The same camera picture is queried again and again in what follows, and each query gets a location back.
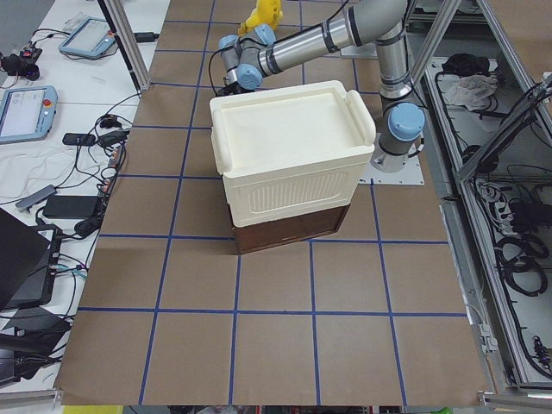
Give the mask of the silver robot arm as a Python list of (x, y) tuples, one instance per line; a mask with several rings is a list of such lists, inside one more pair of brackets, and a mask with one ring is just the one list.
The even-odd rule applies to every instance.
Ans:
[[(345, 160), (388, 163), (407, 156), (424, 117), (407, 101), (404, 1), (362, 1), (284, 39), (262, 23), (219, 42), (227, 84), (210, 104), (217, 169), (235, 176)], [(396, 101), (378, 133), (361, 96), (336, 80), (264, 91), (262, 81), (345, 47), (376, 46), (380, 94)]]

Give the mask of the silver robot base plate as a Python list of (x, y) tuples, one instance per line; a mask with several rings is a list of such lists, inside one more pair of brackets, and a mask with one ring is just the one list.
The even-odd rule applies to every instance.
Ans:
[(368, 163), (359, 178), (359, 185), (425, 185), (419, 157), (407, 160), (398, 172), (382, 172)]

